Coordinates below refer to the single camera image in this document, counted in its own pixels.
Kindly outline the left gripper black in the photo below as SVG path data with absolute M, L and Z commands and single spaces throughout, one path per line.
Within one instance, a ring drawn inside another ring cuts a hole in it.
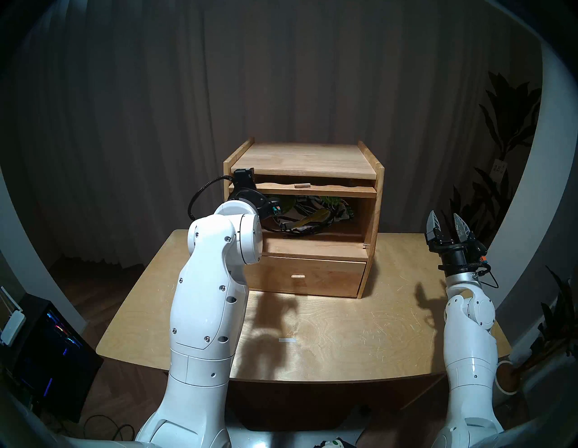
M 260 220 L 283 215 L 280 198 L 268 197 L 254 189 L 233 190 L 228 200 L 240 200 L 249 203 L 257 211 Z

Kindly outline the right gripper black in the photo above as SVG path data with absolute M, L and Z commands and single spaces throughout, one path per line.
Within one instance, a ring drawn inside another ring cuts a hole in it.
M 431 210 L 426 221 L 426 243 L 429 251 L 439 255 L 438 270 L 444 272 L 477 272 L 487 265 L 487 248 L 475 240 L 467 223 L 456 213 L 453 220 L 459 243 L 449 244 L 443 239 L 439 220 Z

